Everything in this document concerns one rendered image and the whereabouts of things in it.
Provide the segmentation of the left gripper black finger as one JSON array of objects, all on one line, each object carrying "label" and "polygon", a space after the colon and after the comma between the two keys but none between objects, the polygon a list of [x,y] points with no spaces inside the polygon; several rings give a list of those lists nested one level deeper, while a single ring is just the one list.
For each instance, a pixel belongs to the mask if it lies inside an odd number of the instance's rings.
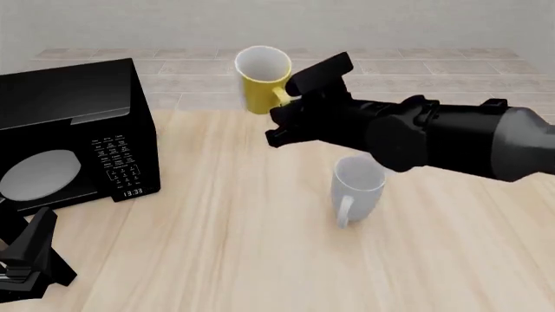
[{"label": "left gripper black finger", "polygon": [[57,215],[43,207],[7,249],[7,264],[48,264]]},{"label": "left gripper black finger", "polygon": [[48,250],[43,272],[51,283],[57,283],[66,287],[77,277],[76,272],[52,248]]}]

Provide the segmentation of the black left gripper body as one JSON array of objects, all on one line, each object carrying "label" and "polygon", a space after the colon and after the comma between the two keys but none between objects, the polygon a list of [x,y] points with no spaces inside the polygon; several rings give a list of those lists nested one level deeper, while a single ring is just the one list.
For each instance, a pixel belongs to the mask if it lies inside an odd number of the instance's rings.
[{"label": "black left gripper body", "polygon": [[13,262],[0,257],[5,267],[0,270],[0,301],[25,301],[43,298],[50,280],[45,272],[50,270],[49,257],[39,257],[35,262]]}]

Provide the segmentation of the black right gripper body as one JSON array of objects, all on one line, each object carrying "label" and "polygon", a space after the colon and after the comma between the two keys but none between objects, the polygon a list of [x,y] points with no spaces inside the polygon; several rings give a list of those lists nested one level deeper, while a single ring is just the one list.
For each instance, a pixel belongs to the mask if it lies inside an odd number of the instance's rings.
[{"label": "black right gripper body", "polygon": [[348,92],[300,94],[295,88],[284,92],[290,103],[270,110],[276,129],[265,132],[268,145],[281,147],[321,141],[351,149],[366,149],[369,102],[356,100]]}]

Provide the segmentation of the yellow and white mug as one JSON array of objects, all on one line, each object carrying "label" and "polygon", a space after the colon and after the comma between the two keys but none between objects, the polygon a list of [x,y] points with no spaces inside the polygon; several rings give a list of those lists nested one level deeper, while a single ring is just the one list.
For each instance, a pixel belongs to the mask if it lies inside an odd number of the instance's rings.
[{"label": "yellow and white mug", "polygon": [[268,114],[274,107],[292,101],[285,91],[291,78],[292,62],[280,49],[250,46],[234,60],[245,108],[253,114]]}]

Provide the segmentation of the black microwave oven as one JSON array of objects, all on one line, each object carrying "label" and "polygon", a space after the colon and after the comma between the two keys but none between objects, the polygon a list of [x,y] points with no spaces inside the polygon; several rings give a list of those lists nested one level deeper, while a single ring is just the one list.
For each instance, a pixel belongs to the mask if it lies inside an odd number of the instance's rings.
[{"label": "black microwave oven", "polygon": [[160,187],[156,128],[132,59],[0,75],[0,209],[29,216]]}]

